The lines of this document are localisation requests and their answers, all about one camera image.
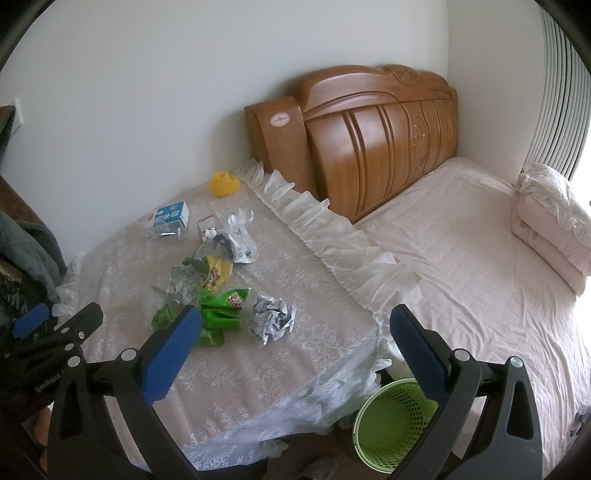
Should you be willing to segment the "crumpled grey foil wrapper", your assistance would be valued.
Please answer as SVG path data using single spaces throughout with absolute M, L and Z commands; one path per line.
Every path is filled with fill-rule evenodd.
M 192 266 L 174 266 L 171 269 L 168 286 L 161 289 L 152 285 L 152 291 L 165 303 L 189 305 L 197 299 L 198 292 L 204 285 L 204 273 L 197 272 Z

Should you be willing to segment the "yellow snack bag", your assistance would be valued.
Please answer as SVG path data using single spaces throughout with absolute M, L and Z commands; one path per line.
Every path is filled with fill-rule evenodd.
M 187 257 L 182 265 L 189 268 L 199 288 L 213 294 L 228 282 L 233 270 L 231 261 L 214 255 Z

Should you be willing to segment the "green chip bag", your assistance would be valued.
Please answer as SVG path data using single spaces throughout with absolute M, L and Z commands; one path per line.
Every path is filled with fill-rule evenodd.
M 207 290 L 198 292 L 197 309 L 201 316 L 201 333 L 197 345 L 221 346 L 224 344 L 226 331 L 240 329 L 240 314 L 249 292 L 249 288 L 228 290 L 218 296 Z

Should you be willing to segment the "dark clothes pile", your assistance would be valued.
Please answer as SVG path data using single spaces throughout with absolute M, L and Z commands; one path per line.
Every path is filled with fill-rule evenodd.
M 1 324 L 11 323 L 39 303 L 59 301 L 57 289 L 67 272 L 52 232 L 1 181 Z

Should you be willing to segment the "silver foil wrapper bag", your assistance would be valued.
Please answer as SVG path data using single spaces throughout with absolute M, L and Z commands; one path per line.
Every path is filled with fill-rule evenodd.
M 228 259 L 235 264 L 252 264 L 259 258 L 259 249 L 252 240 L 247 226 L 253 220 L 252 210 L 239 208 L 221 222 L 217 218 L 217 235 L 201 245 L 195 251 L 197 257 L 214 255 Z

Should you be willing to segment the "wooden headboard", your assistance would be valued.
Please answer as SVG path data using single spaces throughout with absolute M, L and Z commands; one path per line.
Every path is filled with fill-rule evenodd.
M 404 65 L 345 65 L 304 75 L 286 96 L 245 107 L 264 171 L 328 200 L 356 223 L 454 157 L 456 90 Z

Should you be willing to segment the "green plastic trash basket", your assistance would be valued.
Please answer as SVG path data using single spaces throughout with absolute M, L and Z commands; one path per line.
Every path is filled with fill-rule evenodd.
M 391 474 L 412 450 L 438 404 L 413 378 L 383 386 L 363 404 L 353 424 L 353 447 L 371 469 Z

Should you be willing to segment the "bed with pink sheet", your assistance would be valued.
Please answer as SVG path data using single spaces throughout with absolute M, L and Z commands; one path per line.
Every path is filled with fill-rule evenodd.
M 409 308 L 481 361 L 521 357 L 542 431 L 543 469 L 565 456 L 590 401 L 590 299 L 511 229 L 515 188 L 455 157 L 363 218 L 359 228 L 418 273 Z

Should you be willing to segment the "crumpled silver foil ball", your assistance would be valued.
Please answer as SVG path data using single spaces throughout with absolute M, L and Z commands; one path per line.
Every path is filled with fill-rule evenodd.
M 266 345 L 294 330 L 297 307 L 283 298 L 259 293 L 254 301 L 252 314 L 252 332 Z

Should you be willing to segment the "yellow knitted item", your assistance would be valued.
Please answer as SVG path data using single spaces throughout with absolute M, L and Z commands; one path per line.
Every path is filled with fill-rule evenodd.
M 209 181 L 208 188 L 215 197 L 228 197 L 238 192 L 240 181 L 228 171 L 216 171 Z

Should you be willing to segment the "small white milk carton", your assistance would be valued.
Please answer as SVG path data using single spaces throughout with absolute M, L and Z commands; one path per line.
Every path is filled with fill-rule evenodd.
M 217 235 L 217 217 L 215 215 L 208 215 L 197 221 L 197 228 L 202 241 L 206 242 L 209 239 L 214 239 Z

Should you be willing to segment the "white lace table cover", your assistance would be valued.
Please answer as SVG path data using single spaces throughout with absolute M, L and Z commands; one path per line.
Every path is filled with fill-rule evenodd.
M 363 231 L 256 162 L 238 192 L 184 195 L 183 240 L 151 239 L 133 223 L 77 257 L 53 312 L 89 303 L 104 314 L 85 341 L 92 362 L 141 346 L 185 305 L 225 307 L 155 410 L 199 470 L 279 456 L 284 438 L 324 433 L 377 390 L 394 344 L 394 306 L 422 296 L 420 277 Z

